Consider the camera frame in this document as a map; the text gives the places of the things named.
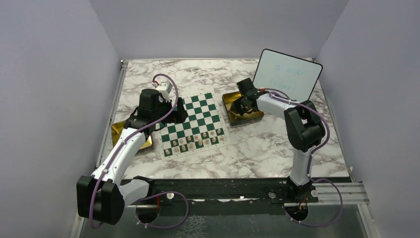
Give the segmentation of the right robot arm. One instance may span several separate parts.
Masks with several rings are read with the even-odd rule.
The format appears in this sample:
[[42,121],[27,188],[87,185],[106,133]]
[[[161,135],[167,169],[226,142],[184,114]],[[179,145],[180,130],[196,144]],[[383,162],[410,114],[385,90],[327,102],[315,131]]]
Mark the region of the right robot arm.
[[313,102],[293,101],[272,90],[258,89],[250,78],[237,83],[241,96],[231,104],[230,111],[243,116],[253,112],[268,113],[285,121],[287,137],[293,146],[293,165],[287,179],[286,196],[299,201],[311,189],[310,176],[313,154],[330,132]]

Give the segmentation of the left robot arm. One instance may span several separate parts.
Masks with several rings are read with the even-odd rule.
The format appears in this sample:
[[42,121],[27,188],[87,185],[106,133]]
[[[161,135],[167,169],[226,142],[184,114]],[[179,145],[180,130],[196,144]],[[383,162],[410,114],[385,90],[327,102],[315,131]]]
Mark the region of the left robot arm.
[[168,89],[144,89],[139,104],[125,120],[118,142],[103,163],[90,176],[81,176],[76,184],[78,215],[90,222],[115,225],[124,209],[137,200],[151,203],[156,191],[144,179],[122,185],[131,160],[159,123],[183,123],[188,114],[182,98],[169,99]]

